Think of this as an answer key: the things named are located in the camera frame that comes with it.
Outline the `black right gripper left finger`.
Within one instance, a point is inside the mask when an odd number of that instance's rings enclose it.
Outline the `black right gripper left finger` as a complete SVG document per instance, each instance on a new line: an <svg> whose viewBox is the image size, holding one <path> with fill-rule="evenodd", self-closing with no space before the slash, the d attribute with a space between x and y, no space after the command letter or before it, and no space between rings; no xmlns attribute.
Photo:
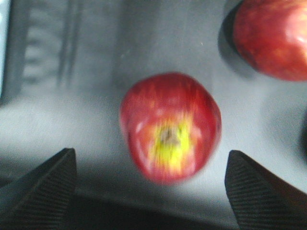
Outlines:
<svg viewBox="0 0 307 230"><path fill-rule="evenodd" d="M74 194L76 153L65 148L0 189L2 230L57 230Z"/></svg>

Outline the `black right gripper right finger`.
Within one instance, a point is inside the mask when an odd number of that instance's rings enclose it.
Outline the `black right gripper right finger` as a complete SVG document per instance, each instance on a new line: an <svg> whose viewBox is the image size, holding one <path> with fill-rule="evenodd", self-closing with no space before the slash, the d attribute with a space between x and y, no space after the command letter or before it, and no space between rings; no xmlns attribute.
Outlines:
<svg viewBox="0 0 307 230"><path fill-rule="evenodd" d="M307 195L245 153L229 153L226 194L242 230L305 230Z"/></svg>

